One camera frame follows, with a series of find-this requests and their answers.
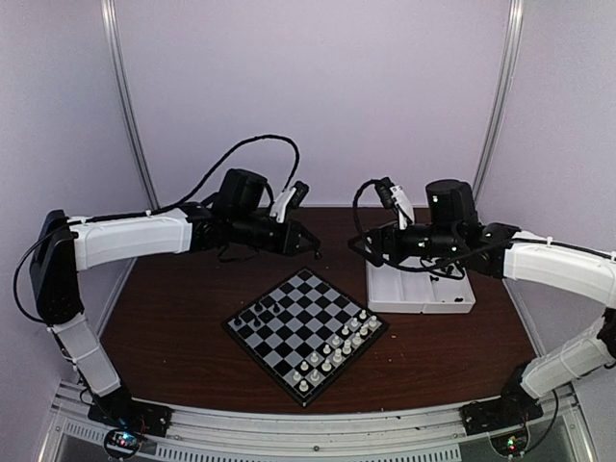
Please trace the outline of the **white plastic divided tray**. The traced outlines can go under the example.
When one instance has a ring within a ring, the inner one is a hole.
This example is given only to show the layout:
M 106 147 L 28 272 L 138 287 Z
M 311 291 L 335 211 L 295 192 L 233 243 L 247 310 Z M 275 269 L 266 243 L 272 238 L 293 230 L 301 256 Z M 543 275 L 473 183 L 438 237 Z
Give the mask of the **white plastic divided tray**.
M 465 276 L 465 298 L 461 303 L 435 301 L 429 272 L 411 273 L 387 266 L 366 264 L 367 303 L 378 313 L 436 315 L 468 314 L 475 305 L 475 294 Z

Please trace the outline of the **black white chessboard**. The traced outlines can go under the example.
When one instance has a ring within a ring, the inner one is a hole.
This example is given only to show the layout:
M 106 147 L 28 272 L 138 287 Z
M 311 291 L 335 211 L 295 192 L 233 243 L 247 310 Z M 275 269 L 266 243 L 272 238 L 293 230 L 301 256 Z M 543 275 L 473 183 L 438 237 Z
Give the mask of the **black white chessboard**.
M 257 302 L 263 305 L 259 313 L 254 310 Z M 273 313 L 274 303 L 280 306 L 279 313 Z M 248 302 L 223 321 L 221 327 L 295 402 L 307 407 L 388 330 L 389 323 L 377 315 L 385 324 L 377 337 L 368 341 L 358 355 L 344 365 L 340 372 L 336 372 L 323 388 L 318 388 L 313 395 L 303 400 L 287 382 L 285 375 L 299 362 L 299 354 L 309 351 L 308 344 L 311 341 L 316 341 L 318 336 L 324 339 L 330 333 L 328 327 L 335 331 L 359 310 L 367 310 L 369 314 L 376 315 L 332 282 L 304 267 Z M 256 317 L 262 322 L 258 328 L 253 326 Z M 234 318 L 241 318 L 243 325 L 235 327 Z

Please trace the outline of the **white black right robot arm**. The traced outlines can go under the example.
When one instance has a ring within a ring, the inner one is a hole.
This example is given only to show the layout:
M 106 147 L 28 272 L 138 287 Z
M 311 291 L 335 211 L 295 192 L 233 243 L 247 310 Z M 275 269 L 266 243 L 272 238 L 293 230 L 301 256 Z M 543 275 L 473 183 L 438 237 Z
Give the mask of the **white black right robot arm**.
M 500 424 L 514 424 L 531 402 L 559 386 L 614 367 L 613 253 L 540 237 L 516 225 L 483 224 L 471 186 L 460 180 L 433 181 L 425 192 L 431 220 L 417 223 L 403 189 L 390 178 L 362 184 L 352 199 L 357 235 L 348 247 L 377 267 L 441 277 L 472 271 L 540 284 L 603 306 L 603 313 L 580 334 L 511 374 L 493 407 Z

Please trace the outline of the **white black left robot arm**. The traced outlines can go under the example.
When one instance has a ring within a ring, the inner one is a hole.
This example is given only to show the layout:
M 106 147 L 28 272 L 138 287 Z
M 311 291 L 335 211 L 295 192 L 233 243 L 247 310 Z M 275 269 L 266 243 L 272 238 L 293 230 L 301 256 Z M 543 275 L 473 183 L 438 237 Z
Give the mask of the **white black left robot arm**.
M 308 185 L 297 181 L 285 187 L 263 212 L 259 205 L 268 186 L 258 173 L 231 168 L 217 192 L 164 212 L 70 218 L 55 210 L 45 218 L 38 241 L 26 253 L 32 259 L 29 275 L 38 319 L 116 426 L 132 425 L 139 408 L 91 327 L 81 274 L 120 261 L 222 250 L 231 244 L 282 256 L 319 253 L 319 239 L 288 216 L 309 192 Z

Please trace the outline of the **pile of black chess pieces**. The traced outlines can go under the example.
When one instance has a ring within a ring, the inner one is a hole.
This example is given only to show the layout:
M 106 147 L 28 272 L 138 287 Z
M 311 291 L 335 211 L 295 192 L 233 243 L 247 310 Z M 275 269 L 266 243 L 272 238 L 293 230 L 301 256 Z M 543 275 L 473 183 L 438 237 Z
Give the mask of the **pile of black chess pieces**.
M 465 281 L 442 276 L 429 276 L 432 291 L 436 302 L 461 303 L 465 298 Z

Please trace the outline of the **white chess piece row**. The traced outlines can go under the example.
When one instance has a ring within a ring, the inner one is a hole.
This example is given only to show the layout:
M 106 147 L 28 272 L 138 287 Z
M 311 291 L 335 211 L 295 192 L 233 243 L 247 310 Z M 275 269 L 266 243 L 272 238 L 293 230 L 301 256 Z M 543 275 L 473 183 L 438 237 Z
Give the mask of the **white chess piece row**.
M 299 354 L 299 362 L 292 366 L 285 379 L 306 400 L 331 381 L 334 374 L 340 372 L 384 327 L 380 317 L 359 310 L 335 331 L 328 327 L 330 333 L 324 339 L 318 336 L 316 341 L 311 341 L 309 351 Z

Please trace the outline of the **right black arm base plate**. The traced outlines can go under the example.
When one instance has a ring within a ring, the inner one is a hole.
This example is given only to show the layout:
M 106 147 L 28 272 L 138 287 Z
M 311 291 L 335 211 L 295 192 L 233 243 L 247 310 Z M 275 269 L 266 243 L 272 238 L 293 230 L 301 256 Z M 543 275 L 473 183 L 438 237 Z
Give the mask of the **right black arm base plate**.
M 471 436 L 524 425 L 541 418 L 544 412 L 537 398 L 528 395 L 520 384 L 509 383 L 498 398 L 463 405 L 460 415 L 466 433 Z

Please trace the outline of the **front aluminium rail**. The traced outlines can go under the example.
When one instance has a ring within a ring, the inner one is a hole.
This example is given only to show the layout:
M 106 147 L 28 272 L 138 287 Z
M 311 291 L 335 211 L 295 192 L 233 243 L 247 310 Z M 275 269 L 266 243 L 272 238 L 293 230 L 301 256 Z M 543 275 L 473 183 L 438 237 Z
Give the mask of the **front aluminium rail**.
M 108 426 L 88 419 L 83 386 L 61 381 L 34 461 L 111 461 L 102 448 Z M 523 457 L 495 449 L 510 427 L 470 435 L 460 408 L 470 403 L 398 411 L 347 414 L 265 414 L 167 404 L 167 436 L 147 436 L 128 461 L 599 461 L 571 386 L 542 399 L 544 417 L 526 424 Z

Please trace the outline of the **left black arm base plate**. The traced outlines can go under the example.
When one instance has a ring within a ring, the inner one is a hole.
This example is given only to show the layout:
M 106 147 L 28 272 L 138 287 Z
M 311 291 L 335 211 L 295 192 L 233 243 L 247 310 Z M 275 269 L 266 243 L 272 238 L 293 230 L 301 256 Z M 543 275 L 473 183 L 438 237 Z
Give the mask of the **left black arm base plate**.
M 91 421 L 157 437 L 167 435 L 171 417 L 168 406 L 135 400 L 125 385 L 104 397 L 93 394 L 88 413 Z

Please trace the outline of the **right aluminium frame post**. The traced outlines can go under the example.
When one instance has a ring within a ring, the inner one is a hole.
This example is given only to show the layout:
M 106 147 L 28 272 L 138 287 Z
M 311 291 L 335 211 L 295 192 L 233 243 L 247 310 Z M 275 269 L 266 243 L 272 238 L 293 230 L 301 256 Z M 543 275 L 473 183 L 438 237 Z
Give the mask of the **right aluminium frame post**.
M 475 202 L 479 201 L 487 181 L 490 165 L 495 156 L 500 130 L 504 119 L 506 102 L 518 61 L 524 28 L 524 18 L 525 1 L 511 0 L 509 2 L 509 14 L 501 52 L 497 86 L 472 184 Z

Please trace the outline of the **aluminium frame post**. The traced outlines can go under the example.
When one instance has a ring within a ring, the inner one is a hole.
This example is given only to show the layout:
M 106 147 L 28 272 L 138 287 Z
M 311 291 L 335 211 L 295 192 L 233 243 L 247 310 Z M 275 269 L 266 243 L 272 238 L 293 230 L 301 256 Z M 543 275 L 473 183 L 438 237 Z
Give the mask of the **aluminium frame post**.
M 497 86 L 472 184 L 475 202 L 479 201 L 487 181 L 490 165 L 495 156 L 500 130 L 504 119 L 506 102 L 518 61 L 524 28 L 524 18 L 525 1 L 511 0 L 509 2 L 509 14 L 501 52 Z
M 157 209 L 160 206 L 160 203 L 143 151 L 141 134 L 138 127 L 137 117 L 129 89 L 128 75 L 123 59 L 120 32 L 117 23 L 116 2 L 113 0 L 102 0 L 100 2 L 100 6 L 103 27 L 110 49 L 115 74 L 115 83 L 131 154 L 136 163 L 138 177 L 145 193 L 147 204 L 150 209 Z

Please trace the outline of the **left aluminium frame post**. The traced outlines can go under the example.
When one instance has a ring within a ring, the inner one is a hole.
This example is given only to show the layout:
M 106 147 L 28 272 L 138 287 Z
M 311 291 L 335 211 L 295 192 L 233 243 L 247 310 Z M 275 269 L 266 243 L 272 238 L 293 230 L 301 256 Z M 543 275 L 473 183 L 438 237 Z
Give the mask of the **left aluminium frame post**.
M 160 203 L 143 151 L 141 134 L 138 127 L 137 117 L 129 89 L 128 75 L 123 59 L 120 32 L 117 23 L 116 2 L 113 0 L 102 0 L 100 2 L 100 6 L 103 27 L 110 49 L 115 74 L 115 83 L 131 154 L 136 163 L 138 177 L 145 193 L 147 204 L 150 209 L 157 209 L 160 206 Z

